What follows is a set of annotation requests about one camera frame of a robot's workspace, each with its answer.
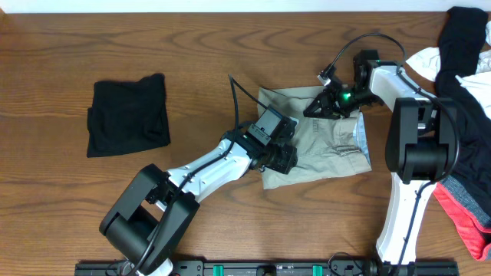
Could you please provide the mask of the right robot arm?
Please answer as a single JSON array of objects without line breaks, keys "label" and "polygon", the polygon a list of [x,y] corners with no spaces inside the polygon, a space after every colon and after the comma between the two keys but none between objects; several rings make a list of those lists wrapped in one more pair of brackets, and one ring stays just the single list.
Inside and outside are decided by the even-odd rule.
[{"label": "right robot arm", "polygon": [[346,87],[334,73],[333,64],[319,73],[325,88],[303,114],[338,120],[364,105],[380,103],[390,109],[385,162],[392,188],[376,250],[391,274],[409,274],[427,201],[459,157],[456,106],[419,87],[396,61],[356,57],[353,87]]}]

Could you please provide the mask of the khaki green shorts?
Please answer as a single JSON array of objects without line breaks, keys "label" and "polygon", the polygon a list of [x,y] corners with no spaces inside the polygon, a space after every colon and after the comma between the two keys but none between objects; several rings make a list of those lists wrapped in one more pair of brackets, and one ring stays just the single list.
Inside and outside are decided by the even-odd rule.
[{"label": "khaki green shorts", "polygon": [[259,89],[259,101],[264,105],[271,105],[280,113],[298,119],[292,138],[292,145],[297,148],[297,165],[287,175],[265,169],[262,173],[264,189],[372,170],[361,111],[353,111],[348,118],[338,120],[303,116],[306,107],[322,91],[321,86]]}]

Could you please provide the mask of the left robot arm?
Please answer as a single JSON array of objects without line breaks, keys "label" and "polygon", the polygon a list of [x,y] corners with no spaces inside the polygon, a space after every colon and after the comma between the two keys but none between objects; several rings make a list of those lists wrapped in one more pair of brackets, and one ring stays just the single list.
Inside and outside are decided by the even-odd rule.
[{"label": "left robot arm", "polygon": [[131,263],[130,275],[168,275],[170,256],[201,201],[250,170],[289,174],[297,163],[291,130],[268,135],[251,126],[227,131],[206,155],[163,171],[150,164],[136,174],[103,218],[100,233]]}]

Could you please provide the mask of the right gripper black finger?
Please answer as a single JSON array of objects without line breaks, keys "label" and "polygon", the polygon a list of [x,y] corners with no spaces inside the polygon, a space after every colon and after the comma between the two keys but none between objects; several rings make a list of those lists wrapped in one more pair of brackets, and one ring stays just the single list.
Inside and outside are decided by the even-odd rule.
[{"label": "right gripper black finger", "polygon": [[330,107],[321,103],[311,103],[304,111],[303,115],[310,118],[332,118],[333,112]]},{"label": "right gripper black finger", "polygon": [[314,110],[324,109],[330,107],[330,93],[327,90],[323,90],[311,103],[311,107]]}]

